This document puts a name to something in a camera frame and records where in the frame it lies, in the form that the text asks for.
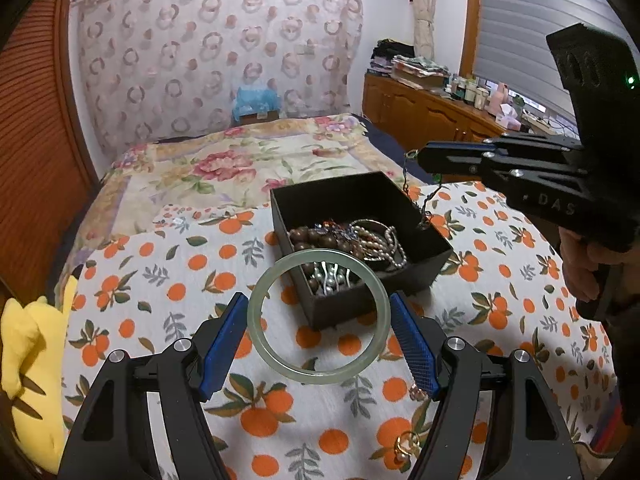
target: window blind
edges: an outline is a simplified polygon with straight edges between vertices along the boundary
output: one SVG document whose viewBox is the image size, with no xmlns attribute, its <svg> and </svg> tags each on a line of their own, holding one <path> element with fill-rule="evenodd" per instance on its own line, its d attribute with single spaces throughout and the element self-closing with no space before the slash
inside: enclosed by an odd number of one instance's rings
<svg viewBox="0 0 640 480">
<path fill-rule="evenodd" d="M 546 35 L 579 22 L 623 38 L 640 64 L 640 52 L 606 0 L 481 0 L 474 73 L 574 119 Z"/>
</svg>

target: open jewelry box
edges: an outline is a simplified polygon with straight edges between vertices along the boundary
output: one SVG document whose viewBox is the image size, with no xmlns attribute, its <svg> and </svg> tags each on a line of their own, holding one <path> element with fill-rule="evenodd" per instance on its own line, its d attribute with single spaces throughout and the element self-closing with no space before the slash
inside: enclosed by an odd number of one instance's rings
<svg viewBox="0 0 640 480">
<path fill-rule="evenodd" d="M 283 255 L 294 251 L 289 231 L 323 221 L 346 224 L 372 219 L 395 226 L 407 264 L 376 274 L 392 294 L 415 294 L 428 288 L 452 253 L 452 247 L 428 224 L 418 228 L 421 214 L 411 200 L 381 171 L 338 176 L 271 190 L 273 228 Z M 300 267 L 289 271 L 298 299 L 315 330 L 353 319 L 374 310 L 373 296 L 362 282 L 328 296 L 315 296 Z"/>
</svg>

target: stuffed animal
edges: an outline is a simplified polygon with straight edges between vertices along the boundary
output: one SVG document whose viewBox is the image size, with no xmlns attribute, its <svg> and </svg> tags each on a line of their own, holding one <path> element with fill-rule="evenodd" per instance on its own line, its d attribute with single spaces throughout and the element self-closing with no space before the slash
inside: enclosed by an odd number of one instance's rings
<svg viewBox="0 0 640 480">
<path fill-rule="evenodd" d="M 0 318 L 0 386 L 12 400 L 17 445 L 41 468 L 56 474 L 65 445 L 62 355 L 78 280 L 69 276 L 59 311 L 38 298 L 25 308 L 8 300 Z"/>
</svg>

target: pink bottle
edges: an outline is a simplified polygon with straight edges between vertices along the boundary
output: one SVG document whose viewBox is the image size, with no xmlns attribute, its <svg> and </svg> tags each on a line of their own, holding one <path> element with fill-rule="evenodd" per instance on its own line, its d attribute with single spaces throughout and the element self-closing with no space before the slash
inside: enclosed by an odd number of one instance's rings
<svg viewBox="0 0 640 480">
<path fill-rule="evenodd" d="M 498 116 L 502 114 L 502 109 L 500 108 L 501 104 L 504 104 L 509 99 L 509 87 L 504 83 L 500 83 L 498 85 L 498 89 L 494 92 L 494 94 L 489 99 L 489 106 L 487 111 L 492 116 Z"/>
</svg>

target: bedspread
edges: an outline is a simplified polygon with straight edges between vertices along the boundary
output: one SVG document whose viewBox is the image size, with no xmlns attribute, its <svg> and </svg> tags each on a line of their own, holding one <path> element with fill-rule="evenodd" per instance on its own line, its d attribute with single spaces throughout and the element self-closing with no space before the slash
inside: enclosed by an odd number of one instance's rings
<svg viewBox="0 0 640 480">
<path fill-rule="evenodd" d="M 527 350 L 571 436 L 588 441 L 615 378 L 604 330 L 578 317 L 559 255 L 502 195 L 480 183 L 445 186 L 428 206 L 454 253 L 431 288 L 410 298 L 413 308 L 482 351 Z M 268 203 L 224 212 L 175 203 L 144 228 L 150 232 L 95 251 L 82 271 L 63 365 L 68 428 L 109 352 L 147 355 L 190 336 L 209 316 L 218 316 L 235 291 L 249 294 L 280 256 Z M 316 370 L 360 354 L 376 321 L 373 313 L 335 329 L 311 330 L 288 276 L 270 288 L 262 318 L 279 354 Z M 396 437 L 413 430 L 424 441 L 436 410 L 433 402 L 410 398 L 412 382 L 392 332 L 366 370 L 327 386 L 281 377 L 245 335 L 223 391 L 203 407 L 233 479 L 384 480 L 400 478 L 410 467 L 394 461 Z M 481 394 L 464 479 L 478 471 L 490 396 Z M 165 480 L 175 480 L 159 398 L 151 399 L 159 465 Z"/>
<path fill-rule="evenodd" d="M 144 232 L 161 207 L 242 210 L 269 200 L 273 187 L 366 171 L 402 171 L 364 136 L 350 115 L 252 124 L 173 144 L 144 144 L 117 160 L 82 222 L 56 289 L 97 248 Z M 412 193 L 420 181 L 409 177 Z"/>
</svg>

